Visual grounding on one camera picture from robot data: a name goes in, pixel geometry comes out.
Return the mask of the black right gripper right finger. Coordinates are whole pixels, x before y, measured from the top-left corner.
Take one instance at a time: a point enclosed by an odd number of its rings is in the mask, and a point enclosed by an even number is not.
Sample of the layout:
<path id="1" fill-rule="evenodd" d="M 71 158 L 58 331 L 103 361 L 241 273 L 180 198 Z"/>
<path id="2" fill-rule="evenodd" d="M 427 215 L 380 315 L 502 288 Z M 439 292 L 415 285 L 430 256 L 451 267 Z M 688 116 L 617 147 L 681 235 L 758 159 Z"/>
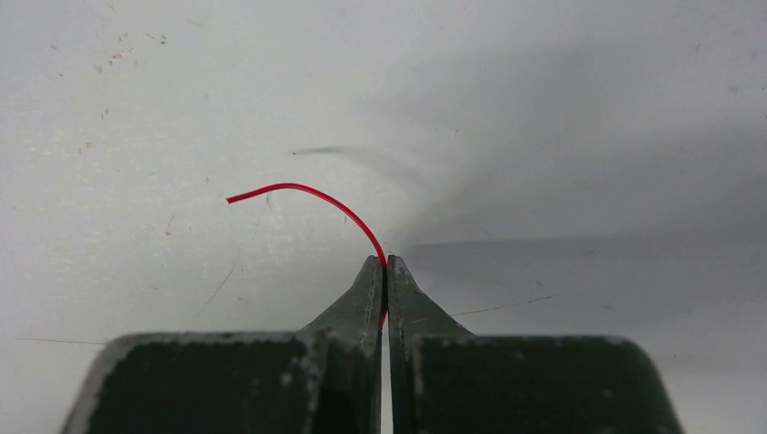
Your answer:
<path id="1" fill-rule="evenodd" d="M 388 259 L 397 433 L 679 433 L 649 356 L 616 335 L 474 335 Z"/>

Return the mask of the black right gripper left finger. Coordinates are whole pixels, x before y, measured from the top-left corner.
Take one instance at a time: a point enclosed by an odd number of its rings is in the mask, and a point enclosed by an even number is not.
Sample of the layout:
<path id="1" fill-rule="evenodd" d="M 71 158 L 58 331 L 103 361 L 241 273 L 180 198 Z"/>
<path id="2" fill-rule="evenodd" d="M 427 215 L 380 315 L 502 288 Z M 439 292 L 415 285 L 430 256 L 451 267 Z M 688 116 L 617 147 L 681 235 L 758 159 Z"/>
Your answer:
<path id="1" fill-rule="evenodd" d="M 65 433 L 377 433 L 384 270 L 297 331 L 145 333 L 98 354 Z"/>

